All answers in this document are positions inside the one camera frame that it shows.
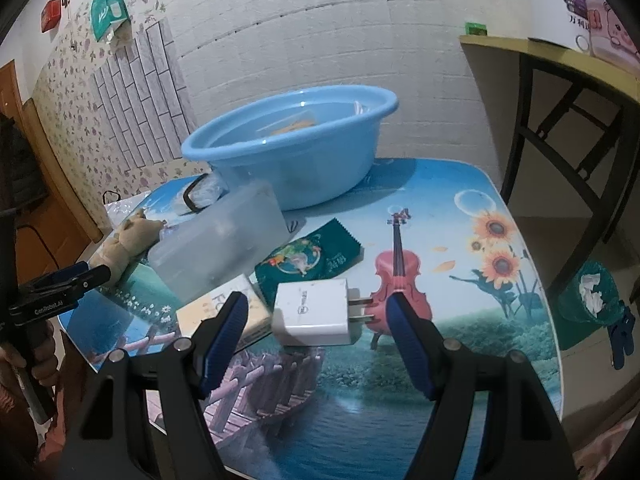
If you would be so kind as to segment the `person's left hand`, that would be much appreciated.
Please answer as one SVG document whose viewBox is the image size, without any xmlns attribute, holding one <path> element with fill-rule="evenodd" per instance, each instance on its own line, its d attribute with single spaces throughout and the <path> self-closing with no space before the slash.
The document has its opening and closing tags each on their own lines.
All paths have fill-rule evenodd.
<svg viewBox="0 0 640 480">
<path fill-rule="evenodd" d="M 32 377 L 43 387 L 53 387 L 58 382 L 58 358 L 55 355 L 54 327 L 46 322 L 47 338 L 40 346 L 32 350 L 35 363 L 32 364 Z M 2 344 L 0 352 L 1 385 L 16 396 L 22 395 L 16 370 L 25 368 L 28 363 L 12 344 Z"/>
</svg>

